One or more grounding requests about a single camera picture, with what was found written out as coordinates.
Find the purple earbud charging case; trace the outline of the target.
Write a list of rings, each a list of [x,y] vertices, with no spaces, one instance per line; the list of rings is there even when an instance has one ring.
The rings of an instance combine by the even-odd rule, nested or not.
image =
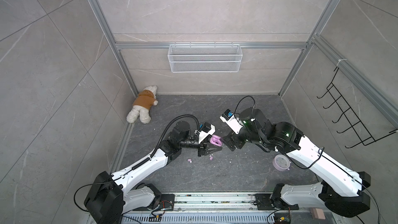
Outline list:
[[[223,146],[223,141],[222,138],[217,136],[217,135],[212,135],[210,138],[210,143],[218,146],[218,147],[222,147]]]

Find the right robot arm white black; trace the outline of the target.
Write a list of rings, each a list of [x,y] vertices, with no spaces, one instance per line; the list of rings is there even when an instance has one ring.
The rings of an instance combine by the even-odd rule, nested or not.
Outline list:
[[[297,161],[297,167],[311,170],[322,179],[310,185],[277,184],[269,198],[273,207],[327,208],[348,218],[370,210],[371,198],[365,193],[371,185],[370,175],[343,166],[294,125],[288,122],[272,124],[261,110],[251,108],[238,116],[226,110],[220,119],[231,129],[223,138],[231,150],[252,143],[265,152],[279,152],[290,162]]]

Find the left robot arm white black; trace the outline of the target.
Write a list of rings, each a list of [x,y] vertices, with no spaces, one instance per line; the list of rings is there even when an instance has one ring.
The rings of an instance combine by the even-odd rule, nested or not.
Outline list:
[[[113,224],[123,214],[142,207],[157,207],[161,193],[153,185],[137,186],[150,174],[174,161],[183,148],[193,148],[199,156],[220,151],[220,146],[210,142],[214,125],[206,122],[191,132],[186,121],[179,121],[170,133],[163,133],[160,143],[149,154],[134,164],[109,174],[100,173],[84,200],[84,206],[98,224]]]

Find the teddy bear with brown hoodie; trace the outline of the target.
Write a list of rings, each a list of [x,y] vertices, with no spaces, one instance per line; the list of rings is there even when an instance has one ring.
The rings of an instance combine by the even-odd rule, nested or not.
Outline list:
[[[157,89],[157,86],[148,86],[138,94],[131,111],[126,117],[128,123],[135,123],[137,119],[140,119],[143,124],[148,124],[151,121],[149,111],[152,106],[158,104]]]

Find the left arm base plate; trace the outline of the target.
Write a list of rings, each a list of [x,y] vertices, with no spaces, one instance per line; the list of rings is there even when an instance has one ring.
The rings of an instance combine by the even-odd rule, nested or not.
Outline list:
[[[149,206],[144,207],[144,209],[149,211],[154,211],[156,209],[174,209],[175,195],[174,194],[162,194],[156,196]]]

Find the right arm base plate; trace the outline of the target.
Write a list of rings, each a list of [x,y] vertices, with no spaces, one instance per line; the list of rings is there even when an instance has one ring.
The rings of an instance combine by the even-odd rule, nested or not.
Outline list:
[[[280,197],[273,196],[272,194],[255,194],[254,205],[260,211],[265,210],[298,210],[297,204],[290,205],[284,202]]]

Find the pink box on rail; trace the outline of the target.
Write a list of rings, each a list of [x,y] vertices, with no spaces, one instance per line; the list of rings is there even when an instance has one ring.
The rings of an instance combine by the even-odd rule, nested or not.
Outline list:
[[[311,215],[313,219],[318,219],[318,220],[326,220],[324,211],[320,208],[311,208],[310,209]]]

